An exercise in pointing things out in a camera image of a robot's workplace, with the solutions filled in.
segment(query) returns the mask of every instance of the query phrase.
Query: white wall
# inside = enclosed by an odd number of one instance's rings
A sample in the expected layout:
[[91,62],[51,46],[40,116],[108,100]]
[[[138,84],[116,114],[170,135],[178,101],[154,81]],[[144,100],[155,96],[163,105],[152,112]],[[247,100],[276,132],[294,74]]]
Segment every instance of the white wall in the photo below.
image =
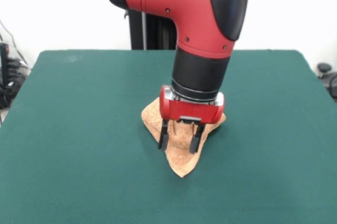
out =
[[[124,11],[108,0],[1,1],[0,19],[31,63],[45,49],[130,49]],[[336,0],[249,0],[236,48],[297,49],[312,68],[336,69]]]

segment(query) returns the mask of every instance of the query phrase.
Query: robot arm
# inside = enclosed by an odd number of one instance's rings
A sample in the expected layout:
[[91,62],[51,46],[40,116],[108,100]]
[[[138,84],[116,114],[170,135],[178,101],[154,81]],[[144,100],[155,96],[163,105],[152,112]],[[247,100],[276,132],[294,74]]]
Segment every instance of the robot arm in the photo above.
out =
[[177,49],[170,85],[160,91],[163,118],[159,148],[165,149],[169,120],[198,125],[190,152],[198,150],[206,124],[224,110],[219,92],[235,42],[243,26],[247,0],[110,0],[123,9],[170,18]]

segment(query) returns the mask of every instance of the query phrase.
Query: green felt surface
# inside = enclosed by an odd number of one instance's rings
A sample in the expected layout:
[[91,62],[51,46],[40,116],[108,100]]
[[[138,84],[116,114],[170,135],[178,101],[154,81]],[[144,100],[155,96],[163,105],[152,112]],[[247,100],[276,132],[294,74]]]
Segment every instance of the green felt surface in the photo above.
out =
[[185,179],[141,121],[174,52],[43,52],[0,129],[1,224],[337,223],[337,106],[295,51],[235,51]]

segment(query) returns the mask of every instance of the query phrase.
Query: black cable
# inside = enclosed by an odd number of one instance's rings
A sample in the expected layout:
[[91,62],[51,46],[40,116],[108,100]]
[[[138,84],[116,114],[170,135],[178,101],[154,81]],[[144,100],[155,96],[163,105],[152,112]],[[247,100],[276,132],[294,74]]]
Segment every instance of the black cable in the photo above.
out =
[[13,45],[14,45],[14,48],[16,50],[16,52],[19,54],[20,58],[23,60],[23,62],[25,62],[26,65],[29,65],[26,61],[26,59],[23,57],[23,55],[20,53],[20,51],[17,49],[16,47],[16,44],[15,44],[15,40],[14,40],[14,36],[12,35],[11,32],[9,32],[9,30],[5,27],[5,25],[1,22],[1,19],[0,19],[0,24],[1,26],[4,28],[4,30],[11,36],[12,38],[12,41],[13,41]]

